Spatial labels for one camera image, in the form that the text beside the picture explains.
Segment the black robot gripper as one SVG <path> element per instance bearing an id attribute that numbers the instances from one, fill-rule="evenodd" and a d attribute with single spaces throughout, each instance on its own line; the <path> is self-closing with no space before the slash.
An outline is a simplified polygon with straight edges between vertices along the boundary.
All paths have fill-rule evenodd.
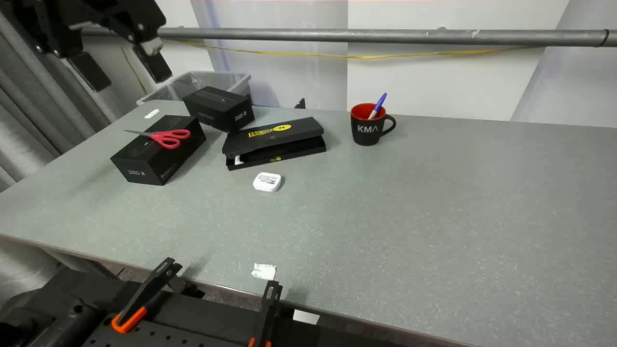
<path id="1" fill-rule="evenodd" d="M 133 53 L 162 84 L 171 78 L 158 30 L 166 18 L 154 0 L 0 0 L 2 14 L 19 28 L 36 51 L 67 59 L 92 91 L 110 88 L 110 78 L 83 53 L 81 32 L 98 26 L 135 45 Z"/>

